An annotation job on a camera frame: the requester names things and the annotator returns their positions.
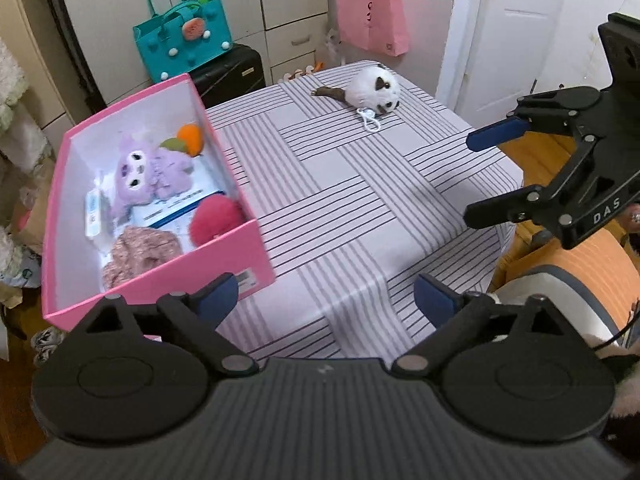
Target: black robotic arm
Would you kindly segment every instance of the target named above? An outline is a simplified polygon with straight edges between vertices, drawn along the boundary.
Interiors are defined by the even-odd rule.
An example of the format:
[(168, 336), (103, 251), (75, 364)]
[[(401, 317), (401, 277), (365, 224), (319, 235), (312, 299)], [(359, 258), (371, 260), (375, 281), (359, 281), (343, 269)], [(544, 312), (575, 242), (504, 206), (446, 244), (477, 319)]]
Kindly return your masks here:
[(612, 14), (598, 28), (613, 83), (520, 97), (507, 118), (469, 134), (481, 151), (527, 131), (573, 137), (577, 149), (546, 186), (469, 205), (474, 229), (532, 220), (571, 249), (607, 224), (640, 194), (640, 21)]

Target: purple plush toy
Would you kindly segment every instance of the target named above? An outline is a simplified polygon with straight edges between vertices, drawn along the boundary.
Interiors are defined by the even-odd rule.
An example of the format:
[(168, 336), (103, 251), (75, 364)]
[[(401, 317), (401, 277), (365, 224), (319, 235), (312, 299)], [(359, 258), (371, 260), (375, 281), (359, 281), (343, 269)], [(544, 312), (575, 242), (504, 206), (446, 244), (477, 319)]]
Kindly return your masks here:
[(127, 217), (134, 205), (167, 200), (191, 189), (191, 157), (183, 152), (154, 148), (125, 134), (120, 143), (115, 174), (116, 194), (111, 214), (117, 221)]

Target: white door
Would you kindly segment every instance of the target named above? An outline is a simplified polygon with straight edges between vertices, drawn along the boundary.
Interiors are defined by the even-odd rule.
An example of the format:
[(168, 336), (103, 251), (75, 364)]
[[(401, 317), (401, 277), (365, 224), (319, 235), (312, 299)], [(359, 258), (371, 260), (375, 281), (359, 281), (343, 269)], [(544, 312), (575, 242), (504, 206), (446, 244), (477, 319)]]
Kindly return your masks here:
[(563, 0), (482, 0), (456, 112), (479, 128), (530, 93), (551, 46)]

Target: brown plush tail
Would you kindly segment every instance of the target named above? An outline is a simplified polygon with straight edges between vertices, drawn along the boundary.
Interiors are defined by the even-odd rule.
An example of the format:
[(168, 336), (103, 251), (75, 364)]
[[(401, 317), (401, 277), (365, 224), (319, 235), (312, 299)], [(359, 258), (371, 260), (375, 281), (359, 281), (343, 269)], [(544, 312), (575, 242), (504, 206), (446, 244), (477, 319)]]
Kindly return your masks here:
[(342, 88), (329, 88), (328, 86), (321, 86), (320, 88), (316, 88), (311, 92), (311, 95), (317, 97), (330, 97), (331, 99), (335, 99), (336, 101), (340, 101), (342, 103), (347, 102), (344, 97), (344, 90)]

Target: shoe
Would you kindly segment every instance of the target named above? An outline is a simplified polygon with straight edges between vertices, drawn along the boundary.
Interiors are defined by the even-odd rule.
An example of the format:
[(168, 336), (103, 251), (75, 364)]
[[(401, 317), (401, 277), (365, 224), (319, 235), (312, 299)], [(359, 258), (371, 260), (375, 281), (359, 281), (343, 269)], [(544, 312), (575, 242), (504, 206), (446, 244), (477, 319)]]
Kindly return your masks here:
[(44, 363), (46, 363), (56, 348), (57, 346), (45, 346), (44, 348), (40, 349), (40, 351), (33, 358), (33, 364), (36, 366), (36, 368), (40, 368)]
[(65, 333), (59, 328), (50, 326), (40, 332), (36, 333), (31, 338), (31, 348), (36, 351), (40, 351), (48, 346), (55, 346), (62, 343), (65, 338)]

